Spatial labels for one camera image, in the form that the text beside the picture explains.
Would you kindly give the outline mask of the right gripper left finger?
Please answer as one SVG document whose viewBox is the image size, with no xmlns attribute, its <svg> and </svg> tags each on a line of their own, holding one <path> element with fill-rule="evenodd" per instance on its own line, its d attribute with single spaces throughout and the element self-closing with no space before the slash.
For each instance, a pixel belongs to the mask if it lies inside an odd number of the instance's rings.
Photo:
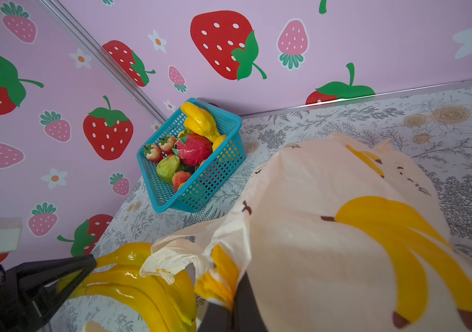
<svg viewBox="0 0 472 332">
<path fill-rule="evenodd" d="M 96 268 L 93 255 L 0 266 L 0 328 L 43 328 Z"/>
</svg>

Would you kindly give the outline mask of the beige plastic bag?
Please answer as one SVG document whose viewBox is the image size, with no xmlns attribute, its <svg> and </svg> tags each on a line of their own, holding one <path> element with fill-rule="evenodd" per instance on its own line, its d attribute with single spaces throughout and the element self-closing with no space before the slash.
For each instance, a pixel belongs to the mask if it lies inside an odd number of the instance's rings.
<svg viewBox="0 0 472 332">
<path fill-rule="evenodd" d="M 472 259 L 428 177 L 383 142 L 343 134 L 286 147 L 223 217 L 159 239 L 141 274 L 235 307 L 250 280 L 268 331 L 472 331 Z"/>
</svg>

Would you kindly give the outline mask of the teal plastic basket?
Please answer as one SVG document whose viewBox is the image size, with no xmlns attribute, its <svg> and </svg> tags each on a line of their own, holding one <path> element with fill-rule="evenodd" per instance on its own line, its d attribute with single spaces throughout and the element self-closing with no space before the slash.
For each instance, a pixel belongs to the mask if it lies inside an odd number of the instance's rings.
<svg viewBox="0 0 472 332">
<path fill-rule="evenodd" d="M 242 120 L 238 115 L 196 98 L 187 101 L 208 111 L 219 133 L 227 138 L 178 192 L 173 191 L 171 183 L 165 183 L 158 177 L 157 166 L 146 159 L 143 148 L 139 149 L 137 161 L 151 204 L 157 213 L 169 209 L 190 213 L 200 211 L 246 158 L 239 135 Z"/>
</svg>

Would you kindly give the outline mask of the large yellow banana bunch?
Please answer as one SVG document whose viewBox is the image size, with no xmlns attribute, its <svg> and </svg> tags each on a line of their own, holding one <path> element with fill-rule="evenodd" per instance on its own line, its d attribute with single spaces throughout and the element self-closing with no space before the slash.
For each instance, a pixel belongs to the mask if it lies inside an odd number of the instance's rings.
<svg viewBox="0 0 472 332">
<path fill-rule="evenodd" d="M 96 259 L 96 267 L 109 270 L 91 273 L 69 299 L 110 297 L 133 308 L 150 331 L 196 331 L 197 303 L 192 280 L 183 270 L 168 284 L 159 275 L 140 275 L 140 267 L 151 255 L 150 243 L 128 243 Z"/>
</svg>

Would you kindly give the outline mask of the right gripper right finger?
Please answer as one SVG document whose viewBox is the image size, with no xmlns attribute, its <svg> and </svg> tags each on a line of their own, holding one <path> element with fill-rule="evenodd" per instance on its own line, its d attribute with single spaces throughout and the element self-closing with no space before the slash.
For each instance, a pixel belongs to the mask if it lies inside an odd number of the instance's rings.
<svg viewBox="0 0 472 332">
<path fill-rule="evenodd" d="M 229 311 L 217 304 L 209 304 L 198 331 L 267 332 L 247 273 L 238 285 L 233 310 Z"/>
</svg>

